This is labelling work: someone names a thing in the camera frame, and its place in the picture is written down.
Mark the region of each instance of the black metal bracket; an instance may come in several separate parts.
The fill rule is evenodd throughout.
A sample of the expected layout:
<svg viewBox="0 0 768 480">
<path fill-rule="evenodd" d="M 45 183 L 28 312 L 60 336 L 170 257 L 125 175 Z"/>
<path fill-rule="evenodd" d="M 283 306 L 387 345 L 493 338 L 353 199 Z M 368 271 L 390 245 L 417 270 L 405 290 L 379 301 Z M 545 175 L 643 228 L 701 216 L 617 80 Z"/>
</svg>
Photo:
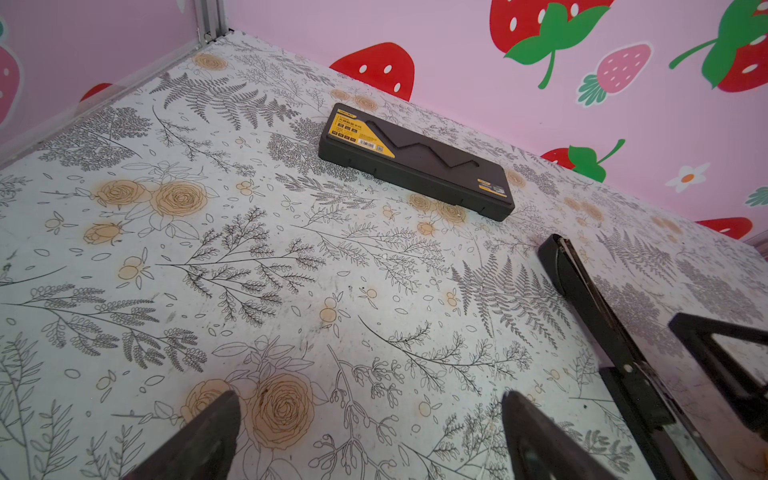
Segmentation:
<svg viewBox="0 0 768 480">
<path fill-rule="evenodd" d="M 505 392 L 502 424 L 517 480 L 616 479 L 519 392 Z"/>
<path fill-rule="evenodd" d="M 670 329 L 701 365 L 741 422 L 768 442 L 768 384 L 760 385 L 712 337 L 722 335 L 768 346 L 768 332 L 678 313 Z"/>
<path fill-rule="evenodd" d="M 227 391 L 123 480 L 227 480 L 240 431 L 240 401 Z"/>
<path fill-rule="evenodd" d="M 660 480 L 692 478 L 663 430 L 676 420 L 644 373 L 650 369 L 645 357 L 592 282 L 571 242 L 552 235 L 538 248 L 538 258 L 555 289 L 615 365 L 601 369 L 601 377 L 651 471 Z"/>
</svg>

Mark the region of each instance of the pink strawberry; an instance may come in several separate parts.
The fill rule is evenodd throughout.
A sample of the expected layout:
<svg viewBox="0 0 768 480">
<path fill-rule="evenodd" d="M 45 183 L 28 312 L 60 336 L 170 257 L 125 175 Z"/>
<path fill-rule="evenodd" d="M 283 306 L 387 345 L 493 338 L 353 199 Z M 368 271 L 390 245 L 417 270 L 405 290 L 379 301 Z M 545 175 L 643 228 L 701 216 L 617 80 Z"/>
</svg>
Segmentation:
<svg viewBox="0 0 768 480">
<path fill-rule="evenodd" d="M 629 87 L 643 71 L 652 53 L 649 44 L 641 43 L 605 55 L 598 65 L 597 74 L 584 77 L 584 83 L 578 89 L 578 102 L 585 107 L 600 104 L 608 95 Z"/>
<path fill-rule="evenodd" d="M 0 22 L 0 40 L 5 31 L 4 27 Z M 18 66 L 16 56 L 10 50 L 0 47 L 0 127 L 11 119 L 21 85 L 22 70 Z"/>
</svg>

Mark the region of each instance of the black plastic case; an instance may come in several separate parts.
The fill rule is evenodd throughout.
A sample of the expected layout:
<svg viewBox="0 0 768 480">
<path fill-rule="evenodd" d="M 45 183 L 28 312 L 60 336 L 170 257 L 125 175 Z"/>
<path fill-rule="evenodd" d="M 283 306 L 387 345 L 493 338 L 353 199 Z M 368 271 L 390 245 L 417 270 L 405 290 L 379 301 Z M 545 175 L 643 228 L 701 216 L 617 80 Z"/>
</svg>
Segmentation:
<svg viewBox="0 0 768 480">
<path fill-rule="evenodd" d="M 515 209 L 501 165 L 344 104 L 333 106 L 318 155 L 493 220 Z"/>
</svg>

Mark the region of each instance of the product label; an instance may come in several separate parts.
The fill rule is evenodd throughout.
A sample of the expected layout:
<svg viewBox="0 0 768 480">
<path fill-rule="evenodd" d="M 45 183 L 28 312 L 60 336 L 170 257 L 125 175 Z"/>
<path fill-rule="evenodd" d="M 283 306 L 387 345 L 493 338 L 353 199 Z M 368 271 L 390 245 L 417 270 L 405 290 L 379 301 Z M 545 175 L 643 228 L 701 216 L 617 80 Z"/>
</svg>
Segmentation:
<svg viewBox="0 0 768 480">
<path fill-rule="evenodd" d="M 364 121 L 356 119 L 355 115 L 345 111 L 338 110 L 329 133 L 340 140 L 348 141 L 358 147 L 367 148 L 387 157 L 395 157 L 392 151 L 384 145 Z"/>
<path fill-rule="evenodd" d="M 500 197 L 507 197 L 507 195 L 504 193 L 504 187 L 494 185 L 491 182 L 481 180 L 480 178 L 478 179 L 478 188 L 480 190 L 485 190 L 486 192 L 491 192 L 492 194 L 498 195 Z"/>
</svg>

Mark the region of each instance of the white flower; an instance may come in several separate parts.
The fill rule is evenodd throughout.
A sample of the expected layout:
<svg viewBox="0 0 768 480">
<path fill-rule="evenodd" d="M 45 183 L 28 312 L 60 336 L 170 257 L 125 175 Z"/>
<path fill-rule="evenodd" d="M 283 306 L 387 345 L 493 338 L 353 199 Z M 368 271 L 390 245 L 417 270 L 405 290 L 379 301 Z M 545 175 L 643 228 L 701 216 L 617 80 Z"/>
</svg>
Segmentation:
<svg viewBox="0 0 768 480">
<path fill-rule="evenodd" d="M 665 183 L 668 187 L 675 187 L 674 190 L 678 193 L 688 188 L 688 185 L 700 184 L 707 178 L 703 175 L 704 171 L 709 168 L 709 164 L 700 165 L 696 168 L 683 166 L 680 167 L 680 171 L 677 172 L 677 176 L 672 180 Z"/>
</svg>

